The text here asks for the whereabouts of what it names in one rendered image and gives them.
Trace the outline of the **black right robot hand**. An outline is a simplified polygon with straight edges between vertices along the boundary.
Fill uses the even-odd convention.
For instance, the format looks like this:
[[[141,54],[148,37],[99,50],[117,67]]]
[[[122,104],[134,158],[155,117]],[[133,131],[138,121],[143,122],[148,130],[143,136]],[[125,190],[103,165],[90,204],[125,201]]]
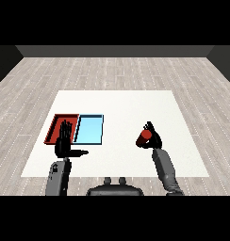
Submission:
[[[152,137],[147,141],[146,144],[140,146],[140,148],[144,149],[161,149],[162,148],[162,140],[160,135],[156,132],[154,125],[148,121],[144,126],[143,130],[149,130],[152,133]]]

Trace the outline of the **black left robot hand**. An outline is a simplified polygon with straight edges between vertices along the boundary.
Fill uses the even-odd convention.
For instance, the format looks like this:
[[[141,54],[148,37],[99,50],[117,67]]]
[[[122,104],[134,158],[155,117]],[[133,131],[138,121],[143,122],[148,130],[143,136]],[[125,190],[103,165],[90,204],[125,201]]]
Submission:
[[[71,149],[71,133],[72,124],[69,121],[64,120],[60,124],[59,136],[55,145],[55,155],[57,158],[81,157],[82,155],[89,153],[84,150]]]

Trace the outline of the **small red can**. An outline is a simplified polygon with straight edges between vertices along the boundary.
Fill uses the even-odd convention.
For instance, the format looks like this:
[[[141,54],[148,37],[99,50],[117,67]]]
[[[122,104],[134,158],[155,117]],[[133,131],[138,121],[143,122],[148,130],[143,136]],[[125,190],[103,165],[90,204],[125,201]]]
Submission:
[[[143,130],[140,136],[136,140],[136,145],[138,147],[147,143],[147,141],[152,137],[152,133],[149,130]]]

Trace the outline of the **red shallow open box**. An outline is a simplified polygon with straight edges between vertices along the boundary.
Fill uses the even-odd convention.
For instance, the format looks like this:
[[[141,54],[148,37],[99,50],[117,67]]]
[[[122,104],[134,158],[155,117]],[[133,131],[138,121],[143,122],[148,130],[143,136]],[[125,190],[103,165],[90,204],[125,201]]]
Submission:
[[[46,145],[55,145],[57,138],[59,137],[59,129],[60,125],[66,121],[72,125],[72,132],[71,132],[71,143],[74,143],[74,133],[76,129],[76,125],[78,123],[78,114],[56,114],[53,117],[49,130],[47,132],[46,138],[43,141]]]

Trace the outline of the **light blue shallow open box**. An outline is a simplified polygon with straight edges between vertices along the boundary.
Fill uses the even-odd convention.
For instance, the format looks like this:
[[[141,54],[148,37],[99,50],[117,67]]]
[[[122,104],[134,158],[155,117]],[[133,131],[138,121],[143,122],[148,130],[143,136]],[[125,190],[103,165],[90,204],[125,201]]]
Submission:
[[[81,114],[74,132],[74,145],[101,145],[104,116],[102,114]]]

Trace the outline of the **dark grey robot body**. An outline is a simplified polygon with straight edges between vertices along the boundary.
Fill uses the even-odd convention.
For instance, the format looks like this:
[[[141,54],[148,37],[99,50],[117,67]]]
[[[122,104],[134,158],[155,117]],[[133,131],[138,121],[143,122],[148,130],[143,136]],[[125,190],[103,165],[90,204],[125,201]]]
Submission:
[[[113,185],[111,178],[106,177],[102,185],[90,188],[87,196],[143,196],[140,188],[128,185],[124,177],[119,178],[119,183]]]

